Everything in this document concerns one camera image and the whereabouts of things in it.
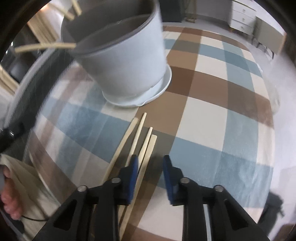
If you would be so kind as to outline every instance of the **screw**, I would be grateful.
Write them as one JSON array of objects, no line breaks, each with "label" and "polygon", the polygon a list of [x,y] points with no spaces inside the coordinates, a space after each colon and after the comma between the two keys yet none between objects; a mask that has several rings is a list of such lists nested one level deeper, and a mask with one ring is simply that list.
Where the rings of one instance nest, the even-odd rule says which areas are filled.
[{"label": "screw", "polygon": [[77,188],[78,192],[85,192],[86,190],[87,190],[87,186],[85,186],[85,185],[82,185],[82,186]]},{"label": "screw", "polygon": [[214,187],[215,191],[217,192],[223,192],[224,191],[224,187],[222,187],[221,185],[217,185]]},{"label": "screw", "polygon": [[190,181],[189,178],[186,178],[186,177],[183,177],[180,179],[181,183],[189,183],[189,181]]},{"label": "screw", "polygon": [[114,178],[112,178],[111,182],[112,183],[120,183],[121,179],[119,177],[114,177]]}]

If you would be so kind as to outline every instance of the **gray floor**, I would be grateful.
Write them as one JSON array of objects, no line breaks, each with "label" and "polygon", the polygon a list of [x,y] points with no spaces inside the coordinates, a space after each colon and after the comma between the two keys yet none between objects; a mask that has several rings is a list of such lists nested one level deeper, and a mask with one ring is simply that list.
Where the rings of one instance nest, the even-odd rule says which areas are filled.
[{"label": "gray floor", "polygon": [[272,240],[284,223],[295,222],[296,190],[293,185],[296,183],[296,68],[284,51],[272,59],[270,50],[265,52],[263,46],[256,48],[256,40],[252,45],[250,36],[239,32],[231,33],[226,25],[200,19],[196,20],[196,23],[165,24],[207,30],[241,42],[250,50],[267,81],[270,81],[279,93],[281,105],[274,115],[276,146],[271,190],[284,200],[283,210],[286,215],[284,218],[278,218],[269,235]]}]

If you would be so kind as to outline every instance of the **flat wooden stick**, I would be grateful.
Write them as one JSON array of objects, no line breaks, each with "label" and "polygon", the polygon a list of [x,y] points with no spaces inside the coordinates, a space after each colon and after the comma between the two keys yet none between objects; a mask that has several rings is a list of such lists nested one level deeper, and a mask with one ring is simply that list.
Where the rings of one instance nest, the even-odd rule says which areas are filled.
[{"label": "flat wooden stick", "polygon": [[149,130],[148,130],[148,133],[146,135],[146,138],[144,140],[144,143],[142,145],[142,148],[140,150],[140,153],[139,153],[139,156],[138,156],[138,160],[139,160],[139,167],[138,167],[138,171],[140,170],[140,167],[142,165],[142,161],[144,159],[144,155],[146,153],[146,150],[147,150],[147,146],[148,146],[148,143],[149,143],[149,140],[150,140],[150,137],[151,137],[151,133],[152,133],[152,130],[153,128],[150,127]]},{"label": "flat wooden stick", "polygon": [[73,49],[76,47],[76,43],[41,43],[41,44],[28,44],[15,48],[15,53],[23,53],[35,51],[38,49],[48,49],[48,48],[59,48],[59,49]]},{"label": "flat wooden stick", "polygon": [[143,128],[143,125],[144,125],[144,121],[145,121],[145,118],[146,118],[146,115],[147,113],[144,112],[143,116],[142,116],[142,119],[140,121],[140,124],[138,126],[138,129],[137,129],[137,132],[136,132],[136,135],[135,135],[135,138],[133,140],[133,143],[131,145],[131,150],[128,154],[128,159],[126,161],[126,167],[129,165],[130,161],[131,161],[131,156],[133,155],[133,153],[135,152],[135,149],[136,149],[136,146],[137,146],[137,143],[138,143],[138,140],[139,140],[139,136],[140,136],[140,133],[141,133],[141,130]]},{"label": "flat wooden stick", "polygon": [[128,220],[129,220],[129,218],[131,216],[131,212],[132,212],[133,207],[135,205],[137,195],[139,193],[141,183],[142,183],[144,174],[145,174],[147,166],[148,166],[149,159],[150,159],[152,151],[154,149],[156,139],[157,139],[156,135],[151,135],[151,138],[150,138],[147,150],[146,150],[146,154],[144,156],[143,163],[142,163],[142,166],[140,168],[138,178],[137,178],[137,181],[136,181],[135,191],[134,191],[134,194],[133,194],[133,200],[132,200],[131,204],[129,206],[127,206],[126,212],[124,214],[124,217],[123,217],[123,220],[122,220],[122,223],[121,223],[121,226],[119,228],[120,240],[122,240],[124,231],[126,230],[126,225],[128,224]]},{"label": "flat wooden stick", "polygon": [[109,175],[110,175],[110,173],[111,173],[111,171],[112,171],[112,169],[113,169],[113,167],[114,167],[114,164],[116,163],[116,160],[117,160],[117,158],[118,158],[118,156],[119,156],[119,154],[120,154],[120,152],[121,152],[121,150],[122,150],[124,144],[126,143],[126,140],[127,140],[128,137],[130,136],[130,134],[133,132],[133,130],[134,130],[136,124],[138,123],[138,120],[139,120],[139,119],[138,119],[137,117],[135,117],[135,118],[131,121],[131,123],[130,123],[128,129],[126,130],[126,132],[125,132],[125,134],[124,134],[124,136],[123,136],[121,142],[119,143],[119,145],[118,145],[118,147],[117,147],[117,149],[116,149],[116,151],[115,151],[115,153],[114,153],[114,155],[113,155],[113,157],[112,157],[112,159],[111,159],[111,161],[110,161],[110,164],[109,164],[109,166],[108,166],[108,168],[107,168],[107,171],[105,172],[105,175],[104,175],[104,177],[103,177],[103,179],[102,179],[101,185],[103,185],[104,182],[106,182],[106,181],[108,180],[108,177],[109,177]]},{"label": "flat wooden stick", "polygon": [[74,20],[74,18],[75,18],[75,15],[73,15],[72,13],[68,12],[66,9],[64,9],[60,6],[57,6],[52,3],[48,3],[48,6],[51,8],[54,8],[55,10],[58,10],[62,15],[65,16],[65,18],[67,18],[70,21]]},{"label": "flat wooden stick", "polygon": [[72,0],[72,3],[73,3],[73,7],[74,7],[74,10],[75,10],[76,14],[78,16],[80,16],[82,14],[82,10],[81,10],[81,8],[79,6],[79,3],[76,0]]}]

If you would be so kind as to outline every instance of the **black cable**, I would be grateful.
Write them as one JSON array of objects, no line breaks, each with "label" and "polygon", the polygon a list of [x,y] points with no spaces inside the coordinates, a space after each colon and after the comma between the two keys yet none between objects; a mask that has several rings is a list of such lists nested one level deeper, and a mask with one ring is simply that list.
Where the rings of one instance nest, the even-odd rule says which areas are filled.
[{"label": "black cable", "polygon": [[46,222],[46,221],[49,220],[49,218],[47,218],[47,219],[33,219],[33,218],[28,218],[28,217],[23,216],[23,215],[22,215],[22,217],[27,219],[27,220],[31,220],[31,221],[35,221],[35,222]]}]

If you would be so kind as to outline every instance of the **white dresser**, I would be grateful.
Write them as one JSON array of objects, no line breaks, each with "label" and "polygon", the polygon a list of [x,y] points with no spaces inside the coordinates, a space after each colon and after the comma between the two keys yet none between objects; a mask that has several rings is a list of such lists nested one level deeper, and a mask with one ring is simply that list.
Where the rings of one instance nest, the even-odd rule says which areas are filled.
[{"label": "white dresser", "polygon": [[256,11],[250,7],[251,5],[252,0],[232,1],[232,11],[228,21],[232,29],[252,35],[256,22]]}]

